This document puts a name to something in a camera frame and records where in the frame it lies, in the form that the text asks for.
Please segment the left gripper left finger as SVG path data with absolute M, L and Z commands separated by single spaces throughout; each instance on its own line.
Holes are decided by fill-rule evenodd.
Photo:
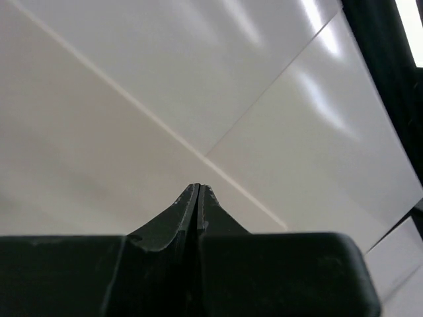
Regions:
M 199 189 L 127 235 L 2 236 L 1 315 L 172 314 Z

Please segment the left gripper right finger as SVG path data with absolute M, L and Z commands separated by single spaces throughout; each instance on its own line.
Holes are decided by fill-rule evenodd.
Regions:
M 198 196 L 202 300 L 207 316 L 379 316 L 364 257 L 338 232 L 253 234 L 213 190 Z

